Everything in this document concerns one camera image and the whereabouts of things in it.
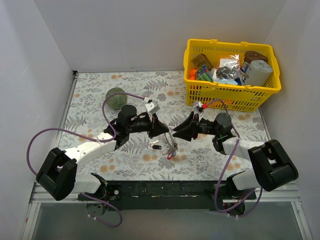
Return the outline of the red key tag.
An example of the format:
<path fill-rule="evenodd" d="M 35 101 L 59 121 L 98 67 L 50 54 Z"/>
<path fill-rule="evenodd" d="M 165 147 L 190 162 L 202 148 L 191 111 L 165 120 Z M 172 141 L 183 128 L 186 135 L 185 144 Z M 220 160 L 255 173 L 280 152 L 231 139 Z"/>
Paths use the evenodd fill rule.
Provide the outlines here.
<path fill-rule="evenodd" d="M 171 160 L 173 157 L 176 156 L 176 152 L 173 152 L 173 153 L 169 153 L 168 156 L 167 156 L 167 159 L 168 160 Z"/>

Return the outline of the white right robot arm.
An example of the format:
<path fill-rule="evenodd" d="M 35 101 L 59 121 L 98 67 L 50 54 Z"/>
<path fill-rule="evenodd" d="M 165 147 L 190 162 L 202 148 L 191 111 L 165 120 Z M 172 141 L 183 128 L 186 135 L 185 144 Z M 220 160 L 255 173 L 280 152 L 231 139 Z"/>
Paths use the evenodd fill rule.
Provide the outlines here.
<path fill-rule="evenodd" d="M 173 136 L 190 142 L 199 134 L 212 135 L 213 147 L 218 153 L 251 162 L 252 170 L 227 178 L 224 187 L 232 199 L 239 198 L 249 189 L 262 188 L 271 192 L 299 177 L 296 166 L 278 140 L 249 141 L 233 135 L 232 129 L 228 113 L 219 113 L 214 121 L 210 121 L 191 112 L 183 123 L 174 128 Z"/>

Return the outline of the metal ring disc key organizer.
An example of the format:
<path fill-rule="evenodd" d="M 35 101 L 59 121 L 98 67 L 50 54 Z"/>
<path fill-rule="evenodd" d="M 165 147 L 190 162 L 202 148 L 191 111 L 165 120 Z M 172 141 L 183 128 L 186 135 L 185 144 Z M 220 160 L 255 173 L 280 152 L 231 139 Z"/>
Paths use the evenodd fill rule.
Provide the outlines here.
<path fill-rule="evenodd" d="M 173 154 L 178 151 L 178 143 L 173 137 L 171 131 L 163 134 L 166 144 L 168 145 L 168 150 L 166 154 Z"/>

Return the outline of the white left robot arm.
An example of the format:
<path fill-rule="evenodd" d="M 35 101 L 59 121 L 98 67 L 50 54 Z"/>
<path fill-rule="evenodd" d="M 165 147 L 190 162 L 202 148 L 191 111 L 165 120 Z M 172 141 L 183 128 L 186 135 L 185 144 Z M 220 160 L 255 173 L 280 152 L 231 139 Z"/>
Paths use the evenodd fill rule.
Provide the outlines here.
<path fill-rule="evenodd" d="M 36 181 L 56 200 L 61 201 L 70 194 L 85 193 L 95 200 L 106 196 L 107 181 L 96 173 L 81 175 L 78 170 L 100 156 L 123 146 L 130 134 L 146 132 L 149 138 L 169 132 L 159 121 L 155 110 L 147 107 L 137 114 L 133 105 L 121 108 L 117 118 L 93 141 L 61 150 L 52 149 L 42 164 Z"/>

